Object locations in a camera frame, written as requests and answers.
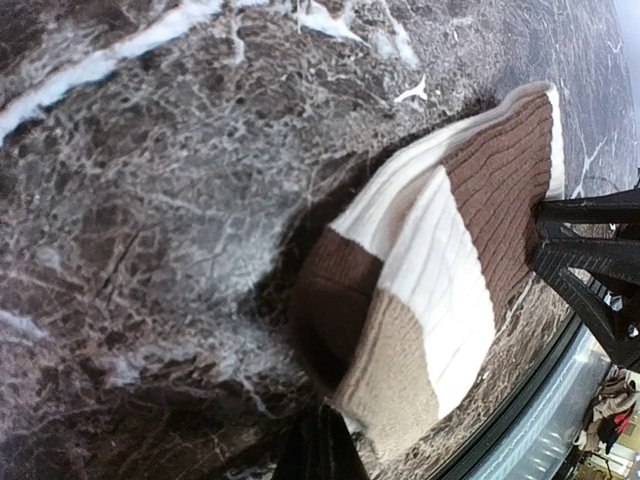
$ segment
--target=marble countertop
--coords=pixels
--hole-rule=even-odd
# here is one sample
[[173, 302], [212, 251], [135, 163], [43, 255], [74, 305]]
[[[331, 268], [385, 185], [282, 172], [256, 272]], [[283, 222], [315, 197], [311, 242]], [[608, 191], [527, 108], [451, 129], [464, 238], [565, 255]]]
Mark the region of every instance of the marble countertop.
[[[569, 194], [635, 183], [609, 0], [25, 5], [0, 12], [2, 478], [268, 478], [314, 398], [283, 312], [321, 228], [522, 83], [559, 87]], [[390, 465], [360, 442], [373, 477], [433, 472], [565, 315], [532, 281], [461, 408]]]

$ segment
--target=striped knit hat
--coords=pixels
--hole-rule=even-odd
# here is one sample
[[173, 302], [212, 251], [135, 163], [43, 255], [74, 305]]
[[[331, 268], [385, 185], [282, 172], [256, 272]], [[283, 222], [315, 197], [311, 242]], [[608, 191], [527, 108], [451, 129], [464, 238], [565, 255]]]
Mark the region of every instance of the striped knit hat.
[[473, 386], [529, 273], [533, 207], [563, 195], [558, 92], [535, 83], [396, 153], [325, 229], [290, 324], [311, 377], [381, 459]]

